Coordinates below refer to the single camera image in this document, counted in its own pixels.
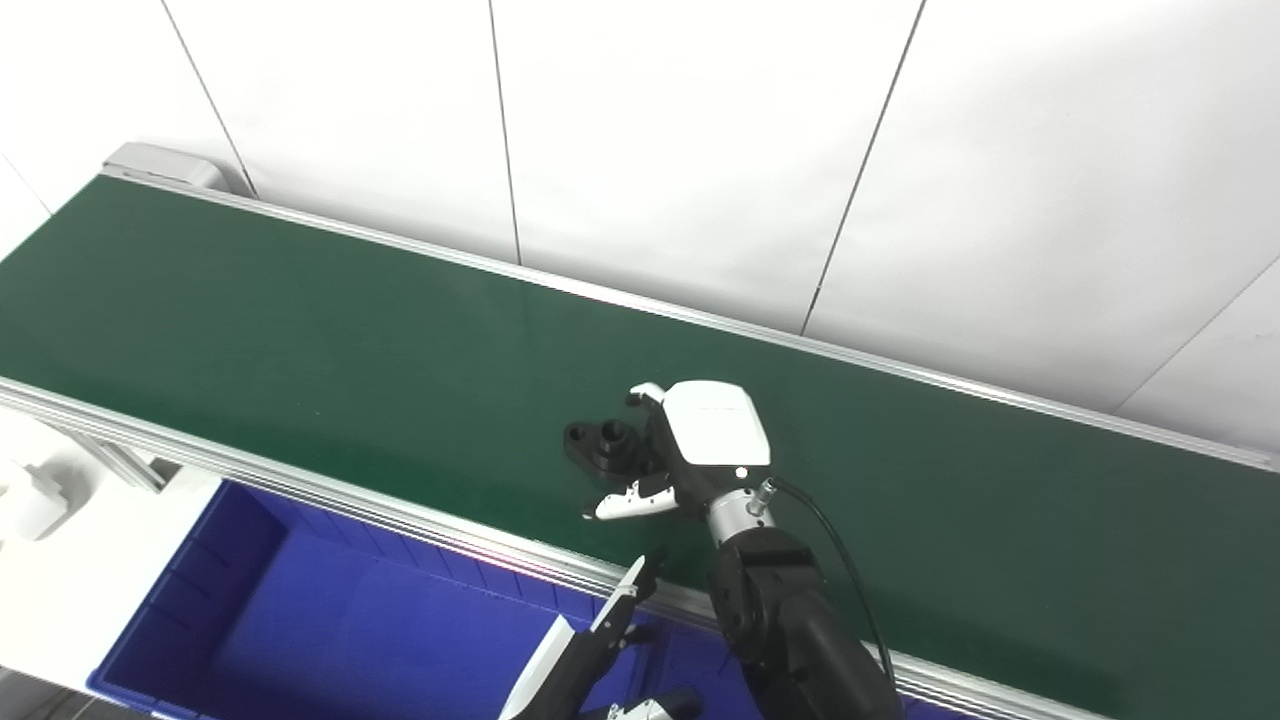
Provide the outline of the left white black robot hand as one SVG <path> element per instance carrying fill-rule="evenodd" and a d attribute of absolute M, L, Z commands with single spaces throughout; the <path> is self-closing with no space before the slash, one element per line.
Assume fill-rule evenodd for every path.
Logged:
<path fill-rule="evenodd" d="M 634 615 L 657 592 L 666 557 L 664 548 L 639 556 L 586 629 L 576 630 L 558 615 L 525 664 L 499 717 L 699 719 L 703 700 L 689 685 L 590 711 L 582 708 L 623 650 L 650 644 L 660 637 L 657 624 L 636 624 Z"/>

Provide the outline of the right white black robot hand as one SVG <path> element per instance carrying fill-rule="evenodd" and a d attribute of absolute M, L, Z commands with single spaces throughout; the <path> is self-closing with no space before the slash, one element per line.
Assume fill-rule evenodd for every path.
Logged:
<path fill-rule="evenodd" d="M 750 395 L 721 380 L 645 382 L 626 397 L 646 413 L 643 430 L 620 421 L 575 423 L 564 450 L 612 492 L 589 503 L 589 521 L 681 511 L 717 543 L 773 527 L 771 443 Z"/>

